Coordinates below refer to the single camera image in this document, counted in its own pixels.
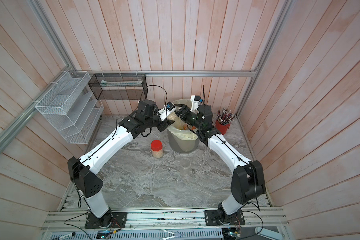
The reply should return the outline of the red lidded oatmeal jar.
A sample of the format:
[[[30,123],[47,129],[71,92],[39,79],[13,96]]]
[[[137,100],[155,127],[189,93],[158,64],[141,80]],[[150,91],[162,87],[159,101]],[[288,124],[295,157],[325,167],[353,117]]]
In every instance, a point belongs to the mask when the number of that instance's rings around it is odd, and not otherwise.
[[[164,154],[163,144],[160,140],[154,140],[151,142],[152,156],[155,158],[161,158]]]

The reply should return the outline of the wide oatmeal jar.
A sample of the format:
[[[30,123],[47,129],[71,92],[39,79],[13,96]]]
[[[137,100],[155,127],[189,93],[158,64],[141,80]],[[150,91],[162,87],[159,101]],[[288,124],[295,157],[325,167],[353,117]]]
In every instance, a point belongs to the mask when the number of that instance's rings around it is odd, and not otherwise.
[[[187,170],[191,167],[191,162],[188,159],[182,159],[180,162],[180,166],[183,170]]]

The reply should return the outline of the small oatmeal jar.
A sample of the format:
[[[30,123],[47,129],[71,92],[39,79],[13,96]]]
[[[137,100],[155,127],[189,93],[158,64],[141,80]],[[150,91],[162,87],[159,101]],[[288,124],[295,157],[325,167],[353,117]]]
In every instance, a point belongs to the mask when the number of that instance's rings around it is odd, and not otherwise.
[[[168,114],[167,119],[170,121],[175,121],[178,118],[176,111],[171,112]]]

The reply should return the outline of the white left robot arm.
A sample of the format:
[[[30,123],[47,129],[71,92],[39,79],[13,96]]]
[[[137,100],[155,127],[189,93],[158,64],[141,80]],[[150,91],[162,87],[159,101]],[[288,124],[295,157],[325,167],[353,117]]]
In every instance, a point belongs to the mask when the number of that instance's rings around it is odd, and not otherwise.
[[[79,196],[87,203],[90,216],[100,228],[109,227],[113,217],[102,193],[104,183],[97,173],[115,153],[139,135],[142,136],[147,129],[164,131],[174,122],[168,116],[175,110],[176,107],[171,102],[159,110],[154,101],[141,100],[138,108],[123,118],[100,144],[80,158],[72,157],[68,160],[70,179]]]

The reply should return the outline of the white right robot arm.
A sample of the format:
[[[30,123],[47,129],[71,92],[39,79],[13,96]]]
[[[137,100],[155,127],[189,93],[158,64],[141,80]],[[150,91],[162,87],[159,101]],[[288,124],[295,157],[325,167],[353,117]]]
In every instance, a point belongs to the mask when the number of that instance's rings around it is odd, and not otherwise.
[[[175,111],[187,125],[196,128],[198,139],[215,152],[232,172],[231,194],[215,211],[207,211],[209,226],[228,225],[240,218],[240,210],[249,201],[266,192],[263,166],[259,161],[250,161],[240,154],[213,125],[212,107],[200,105],[192,111],[182,105]]]

